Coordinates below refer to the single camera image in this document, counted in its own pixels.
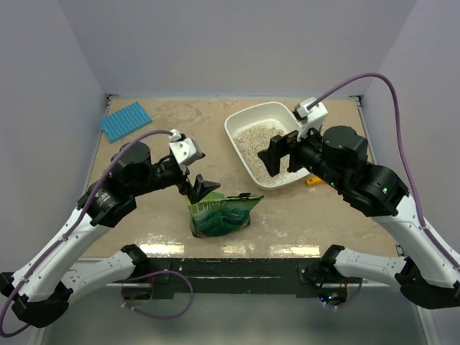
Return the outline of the green litter bag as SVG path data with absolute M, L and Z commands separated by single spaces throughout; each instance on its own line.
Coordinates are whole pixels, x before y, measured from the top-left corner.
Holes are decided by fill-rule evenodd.
M 185 197 L 190 212 L 190 231 L 196 238 L 220 237 L 251 225 L 251 211 L 264 198 L 253 195 L 249 199 L 227 198 L 210 192 L 198 203 Z

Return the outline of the black bag clip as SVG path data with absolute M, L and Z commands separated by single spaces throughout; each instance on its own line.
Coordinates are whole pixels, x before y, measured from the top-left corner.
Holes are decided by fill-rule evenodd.
M 252 196 L 251 193 L 240 193 L 239 195 L 227 196 L 227 198 L 238 198 L 238 199 L 249 199 Z

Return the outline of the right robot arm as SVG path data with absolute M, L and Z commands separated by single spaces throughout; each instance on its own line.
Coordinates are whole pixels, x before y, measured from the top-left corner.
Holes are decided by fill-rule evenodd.
M 459 254 L 416 215 L 415 198 L 388 167 L 370 163 L 368 141 L 349 126 L 320 133 L 309 129 L 271 138 L 258 152 L 270 176 L 289 157 L 288 172 L 307 169 L 330 185 L 353 209 L 383 227 L 402 247 L 404 256 L 388 257 L 330 246 L 319 270 L 324 280 L 356 277 L 397 288 L 410 302 L 435 310 L 459 306 Z

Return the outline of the yellow plastic scoop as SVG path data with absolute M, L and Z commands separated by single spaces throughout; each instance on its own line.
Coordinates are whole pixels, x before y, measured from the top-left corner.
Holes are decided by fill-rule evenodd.
M 322 181 L 322 179 L 320 179 L 320 178 L 318 178 L 318 177 L 311 177 L 311 178 L 308 178 L 308 179 L 305 181 L 305 184 L 306 184 L 308 187 L 313 187 L 313 186 L 316 186 L 316 185 L 323 184 L 323 181 Z

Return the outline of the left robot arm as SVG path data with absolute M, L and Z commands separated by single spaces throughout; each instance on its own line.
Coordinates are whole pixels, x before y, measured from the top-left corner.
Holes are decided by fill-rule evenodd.
M 136 209 L 137 196 L 175 186 L 191 203 L 197 203 L 220 187 L 202 175 L 190 183 L 188 166 L 205 156 L 192 139 L 169 147 L 169 154 L 153 163 L 146 144 L 124 145 L 40 253 L 20 270 L 1 274 L 1 294 L 20 321 L 46 327 L 84 295 L 112 282 L 141 282 L 148 276 L 150 261 L 135 244 L 123 246 L 85 271 L 69 270 L 94 242 Z

